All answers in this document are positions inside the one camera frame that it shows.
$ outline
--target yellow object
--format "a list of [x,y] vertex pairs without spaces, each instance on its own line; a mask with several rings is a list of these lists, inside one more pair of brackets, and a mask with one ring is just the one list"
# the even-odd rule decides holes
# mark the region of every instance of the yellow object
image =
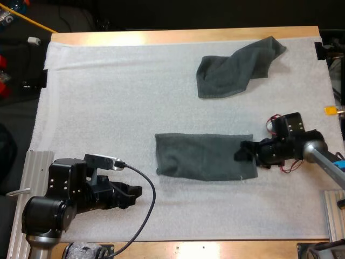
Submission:
[[326,115],[337,115],[338,110],[337,110],[336,106],[326,106],[325,107],[325,114]]
[[27,18],[26,16],[22,15],[21,13],[16,12],[15,10],[12,10],[12,9],[8,8],[6,5],[3,5],[2,3],[0,3],[0,6],[3,9],[5,9],[6,11],[8,11],[8,12],[10,12],[10,13],[12,13],[12,14],[14,14],[14,15],[16,15],[16,16],[18,16],[18,17],[20,17],[20,18],[22,18],[22,19],[24,19],[26,21],[28,21],[29,23],[32,23],[32,24],[34,24],[34,25],[36,25],[36,26],[38,26],[38,27],[40,27],[40,28],[42,28],[44,30],[47,30],[47,31],[49,31],[51,33],[58,33],[57,31],[54,31],[54,30],[52,30],[52,29],[50,29],[50,28],[48,28],[48,27],[46,27],[46,26],[44,26],[44,25],[42,25],[42,24],[40,24],[38,22],[35,22],[34,20],[32,20],[30,18]]

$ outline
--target red wire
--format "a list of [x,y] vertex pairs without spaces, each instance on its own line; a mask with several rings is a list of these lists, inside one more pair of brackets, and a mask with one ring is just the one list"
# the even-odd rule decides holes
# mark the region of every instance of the red wire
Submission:
[[292,172],[292,171],[295,171],[295,170],[296,170],[297,168],[299,168],[302,164],[303,164],[303,160],[295,160],[295,161],[292,163],[292,165],[290,166],[289,169],[284,169],[283,166],[280,166],[280,170],[281,170],[282,172],[288,174],[288,173],[290,173],[290,172]]
[[267,124],[268,124],[269,122],[272,122],[272,120],[275,120],[275,119],[278,118],[278,117],[281,117],[281,115],[280,115],[280,114],[275,114],[275,115],[271,116],[271,117],[266,121],[266,129],[267,129],[267,131],[270,132],[272,135],[276,135],[276,132],[269,130],[268,127],[267,127]]

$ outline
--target wooden table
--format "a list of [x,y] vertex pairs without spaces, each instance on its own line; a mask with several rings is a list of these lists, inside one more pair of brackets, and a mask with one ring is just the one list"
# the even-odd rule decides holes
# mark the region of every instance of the wooden table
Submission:
[[[178,31],[133,31],[133,32],[81,32],[56,33],[53,42],[82,46],[138,46],[152,44],[172,44],[208,42],[222,40],[261,39],[319,36],[317,26],[241,28]],[[327,240],[279,240],[279,241],[167,241],[134,242],[116,258],[135,259],[213,259],[213,258],[297,258],[296,243],[321,242]],[[125,243],[113,243],[115,250]],[[52,259],[60,259],[66,243],[57,245]]]

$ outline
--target dark gray towel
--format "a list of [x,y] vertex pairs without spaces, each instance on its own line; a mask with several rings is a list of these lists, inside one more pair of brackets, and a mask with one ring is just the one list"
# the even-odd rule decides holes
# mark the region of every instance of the dark gray towel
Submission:
[[256,178],[255,161],[234,161],[241,141],[252,135],[155,134],[157,174],[203,181]]
[[243,47],[231,57],[203,57],[196,73],[198,96],[221,98],[245,91],[250,79],[268,77],[271,62],[285,50],[271,36]]

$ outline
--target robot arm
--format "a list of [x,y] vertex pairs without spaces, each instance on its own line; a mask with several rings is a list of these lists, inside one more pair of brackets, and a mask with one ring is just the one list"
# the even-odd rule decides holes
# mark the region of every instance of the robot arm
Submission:
[[272,120],[272,138],[260,142],[243,141],[234,159],[252,160],[257,166],[282,166],[285,160],[306,160],[318,164],[338,185],[345,189],[345,161],[328,151],[317,130],[305,131],[301,115],[292,113]]
[[22,214],[22,232],[30,244],[29,259],[50,258],[52,248],[76,214],[126,209],[135,204],[142,195],[141,186],[110,182],[107,176],[97,175],[98,168],[122,170],[115,167],[118,161],[122,163],[107,156],[85,155],[83,160],[58,159],[50,165],[45,196],[32,197]]

